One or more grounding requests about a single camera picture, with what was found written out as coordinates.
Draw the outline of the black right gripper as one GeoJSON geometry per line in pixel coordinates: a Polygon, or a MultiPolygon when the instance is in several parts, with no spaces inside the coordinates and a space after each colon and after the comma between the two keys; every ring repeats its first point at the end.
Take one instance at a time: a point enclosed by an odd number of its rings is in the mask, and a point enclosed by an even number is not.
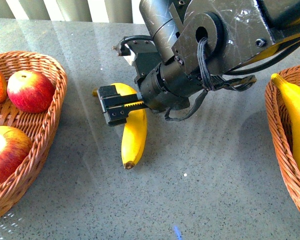
{"type": "Polygon", "coordinates": [[[125,124],[130,112],[147,107],[158,112],[168,108],[174,111],[186,109],[190,106],[189,97],[203,89],[201,81],[196,76],[185,74],[177,62],[159,63],[136,84],[140,93],[126,84],[97,89],[108,126],[125,124]]]}

